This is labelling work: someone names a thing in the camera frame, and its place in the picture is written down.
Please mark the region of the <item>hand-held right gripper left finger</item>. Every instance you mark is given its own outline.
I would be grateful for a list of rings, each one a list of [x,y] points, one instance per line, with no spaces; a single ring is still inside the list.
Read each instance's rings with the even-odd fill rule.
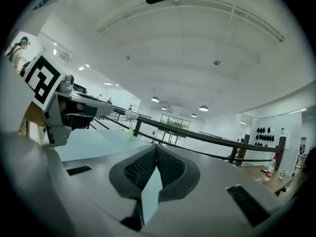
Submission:
[[[109,180],[121,197],[141,199],[141,193],[156,168],[156,145],[118,162],[109,172]]]

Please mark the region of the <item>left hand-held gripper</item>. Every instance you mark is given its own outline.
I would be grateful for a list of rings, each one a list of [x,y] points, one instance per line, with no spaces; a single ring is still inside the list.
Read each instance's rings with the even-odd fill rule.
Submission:
[[[43,52],[26,67],[23,79],[35,94],[24,120],[45,128],[47,148],[66,145],[73,130],[114,111],[112,104],[74,90],[73,75],[53,65]]]

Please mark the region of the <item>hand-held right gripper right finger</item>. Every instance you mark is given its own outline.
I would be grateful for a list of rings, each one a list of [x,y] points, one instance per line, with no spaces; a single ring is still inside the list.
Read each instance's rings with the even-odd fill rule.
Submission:
[[[183,199],[200,179],[200,170],[194,162],[160,145],[157,146],[157,168],[162,183],[159,202]]]

